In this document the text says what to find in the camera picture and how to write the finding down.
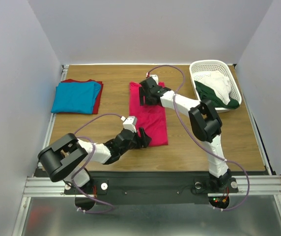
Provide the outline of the pink t-shirt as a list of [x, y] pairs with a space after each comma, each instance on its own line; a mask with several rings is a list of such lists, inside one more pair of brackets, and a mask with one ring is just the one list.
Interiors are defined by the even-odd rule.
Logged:
[[149, 146], [168, 145], [166, 110], [159, 105], [140, 105], [139, 88], [136, 82], [129, 83], [129, 116], [137, 118], [137, 129], [142, 127], [152, 139]]

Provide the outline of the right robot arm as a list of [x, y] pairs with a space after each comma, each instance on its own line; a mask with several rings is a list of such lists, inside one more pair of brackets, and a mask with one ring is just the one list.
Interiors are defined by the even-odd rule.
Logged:
[[231, 171], [221, 144], [222, 121], [210, 100], [198, 101], [177, 94], [157, 84], [152, 77], [140, 82], [140, 105], [160, 105], [186, 115], [191, 124], [193, 141], [207, 153], [209, 186], [215, 192], [226, 188]]

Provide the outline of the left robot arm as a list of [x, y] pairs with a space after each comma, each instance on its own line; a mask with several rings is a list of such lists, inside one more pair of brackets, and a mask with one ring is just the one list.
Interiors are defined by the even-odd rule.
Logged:
[[129, 150], [147, 148], [151, 141], [142, 127], [138, 132], [123, 129], [114, 139], [102, 144], [86, 142], [68, 133], [40, 151], [38, 160], [52, 182], [74, 182], [77, 190], [86, 194], [92, 190], [93, 182], [88, 171], [80, 168], [82, 162], [109, 165]]

